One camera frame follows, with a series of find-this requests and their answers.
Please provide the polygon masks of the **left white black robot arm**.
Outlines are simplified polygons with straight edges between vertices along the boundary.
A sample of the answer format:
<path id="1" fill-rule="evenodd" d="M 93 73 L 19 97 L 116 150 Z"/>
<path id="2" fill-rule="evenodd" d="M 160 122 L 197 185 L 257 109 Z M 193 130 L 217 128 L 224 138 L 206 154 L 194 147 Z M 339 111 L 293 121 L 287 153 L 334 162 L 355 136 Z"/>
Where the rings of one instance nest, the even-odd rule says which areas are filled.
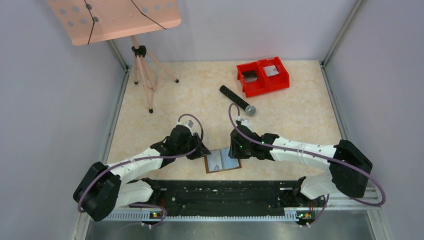
<path id="1" fill-rule="evenodd" d="M 178 123 L 162 141 L 125 160 L 92 164 L 73 193 L 77 209 L 98 222 L 114 209 L 134 203 L 154 207 L 160 202 L 158 187 L 138 178 L 186 157 L 196 160 L 210 155 L 201 136 L 187 124 Z"/>

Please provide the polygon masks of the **brown leather card holder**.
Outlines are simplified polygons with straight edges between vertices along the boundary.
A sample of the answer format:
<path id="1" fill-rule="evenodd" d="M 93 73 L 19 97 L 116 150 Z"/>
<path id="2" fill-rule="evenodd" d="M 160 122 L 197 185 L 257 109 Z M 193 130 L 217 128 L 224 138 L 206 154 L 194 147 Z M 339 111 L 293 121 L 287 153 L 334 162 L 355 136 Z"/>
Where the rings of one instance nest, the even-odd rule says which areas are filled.
<path id="1" fill-rule="evenodd" d="M 229 157 L 230 148 L 212 150 L 204 157 L 205 172 L 207 174 L 241 169 L 239 159 Z"/>

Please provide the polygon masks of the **white VIP credit card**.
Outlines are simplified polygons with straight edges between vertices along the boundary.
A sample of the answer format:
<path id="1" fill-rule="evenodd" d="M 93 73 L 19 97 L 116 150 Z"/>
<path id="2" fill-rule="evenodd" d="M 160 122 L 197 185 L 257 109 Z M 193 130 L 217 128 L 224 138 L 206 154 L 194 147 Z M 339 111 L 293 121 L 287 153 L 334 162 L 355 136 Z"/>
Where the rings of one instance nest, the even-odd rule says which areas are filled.
<path id="1" fill-rule="evenodd" d="M 267 77 L 273 77 L 279 74 L 279 71 L 275 65 L 265 66 L 263 70 Z"/>

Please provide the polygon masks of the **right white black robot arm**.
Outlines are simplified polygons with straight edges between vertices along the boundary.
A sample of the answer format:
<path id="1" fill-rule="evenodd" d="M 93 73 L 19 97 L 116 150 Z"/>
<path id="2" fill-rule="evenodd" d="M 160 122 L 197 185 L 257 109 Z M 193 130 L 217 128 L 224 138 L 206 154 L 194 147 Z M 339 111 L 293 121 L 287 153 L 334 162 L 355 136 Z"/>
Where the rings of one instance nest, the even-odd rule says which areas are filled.
<path id="1" fill-rule="evenodd" d="M 307 206 L 326 194 L 343 193 L 351 198 L 362 198 L 368 185 L 372 162 L 350 141 L 336 145 L 296 142 L 277 134 L 259 136 L 248 127 L 239 125 L 230 133 L 231 158 L 292 162 L 320 169 L 322 174 L 300 178 L 293 200 Z"/>

